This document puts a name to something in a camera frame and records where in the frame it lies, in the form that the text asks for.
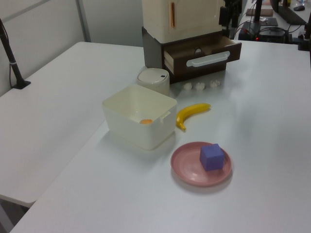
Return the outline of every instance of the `purple cube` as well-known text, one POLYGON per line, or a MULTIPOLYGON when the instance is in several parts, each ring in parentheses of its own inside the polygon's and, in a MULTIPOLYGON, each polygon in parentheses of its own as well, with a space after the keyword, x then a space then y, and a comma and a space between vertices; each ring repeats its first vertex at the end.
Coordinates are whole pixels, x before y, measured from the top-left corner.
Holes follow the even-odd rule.
POLYGON ((225 155, 218 144, 202 146, 200 151, 200 162, 205 171, 222 169, 225 155))

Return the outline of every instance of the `small white flower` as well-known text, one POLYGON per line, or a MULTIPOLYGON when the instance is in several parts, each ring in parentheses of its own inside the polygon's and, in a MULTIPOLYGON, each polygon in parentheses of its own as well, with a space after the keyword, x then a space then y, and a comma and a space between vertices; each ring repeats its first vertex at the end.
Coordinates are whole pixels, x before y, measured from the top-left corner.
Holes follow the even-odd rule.
POLYGON ((213 81, 210 81, 209 83, 210 88, 217 88, 219 85, 220 85, 220 82, 218 80, 213 80, 213 81))
POLYGON ((195 89, 197 89, 198 91, 203 91, 205 88, 205 83, 197 83, 195 85, 195 89))
POLYGON ((190 91, 192 89, 192 84, 191 83, 184 84, 184 89, 190 91))

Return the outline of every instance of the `yellow banana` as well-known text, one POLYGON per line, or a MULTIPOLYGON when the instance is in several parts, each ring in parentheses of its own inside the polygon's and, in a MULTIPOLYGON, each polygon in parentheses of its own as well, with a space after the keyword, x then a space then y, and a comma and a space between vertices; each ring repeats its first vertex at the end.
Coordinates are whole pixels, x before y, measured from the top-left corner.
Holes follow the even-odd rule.
POLYGON ((180 110, 176 115, 176 126, 181 128, 183 131, 186 130, 184 126, 184 121, 193 114, 204 112, 210 108, 210 104, 208 103, 197 103, 194 105, 190 105, 186 108, 180 110))

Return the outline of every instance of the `pink dish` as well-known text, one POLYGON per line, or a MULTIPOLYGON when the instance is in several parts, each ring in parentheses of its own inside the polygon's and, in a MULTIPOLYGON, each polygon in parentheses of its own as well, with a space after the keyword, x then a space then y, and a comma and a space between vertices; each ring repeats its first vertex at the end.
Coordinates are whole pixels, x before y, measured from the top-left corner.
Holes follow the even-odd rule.
POLYGON ((171 166, 176 175, 184 182, 195 186, 211 186, 223 181, 231 172, 231 159, 225 154, 223 169, 205 171, 200 162, 202 146, 208 142, 190 142, 180 146, 172 155, 171 166))

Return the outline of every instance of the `white storage box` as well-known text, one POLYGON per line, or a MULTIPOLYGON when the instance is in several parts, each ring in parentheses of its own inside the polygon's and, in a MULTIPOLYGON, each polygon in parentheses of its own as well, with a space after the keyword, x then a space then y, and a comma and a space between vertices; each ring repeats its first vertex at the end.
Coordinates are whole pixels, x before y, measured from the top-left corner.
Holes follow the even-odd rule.
POLYGON ((174 130, 177 101, 139 85, 130 85, 103 101, 109 129, 137 146, 152 150, 174 130), (140 124, 151 119, 150 124, 140 124))
POLYGON ((143 26, 161 44, 222 30, 224 0, 142 0, 143 26))

